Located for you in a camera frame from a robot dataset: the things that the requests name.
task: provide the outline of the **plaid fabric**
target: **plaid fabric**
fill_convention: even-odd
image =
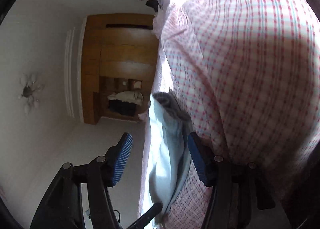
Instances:
[[[257,163],[283,199],[320,136],[319,21],[310,6],[158,1],[165,15],[156,31],[195,131],[233,163]],[[192,164],[164,226],[200,228],[210,195]]]

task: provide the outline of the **dark wooden furniture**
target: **dark wooden furniture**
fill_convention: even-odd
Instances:
[[[159,41],[151,33],[153,15],[103,14],[89,16],[81,63],[84,122],[96,124],[101,116],[139,121],[147,109],[155,76]],[[110,27],[124,24],[126,27]],[[107,97],[129,90],[129,79],[142,81],[142,106],[127,117],[108,110]]]

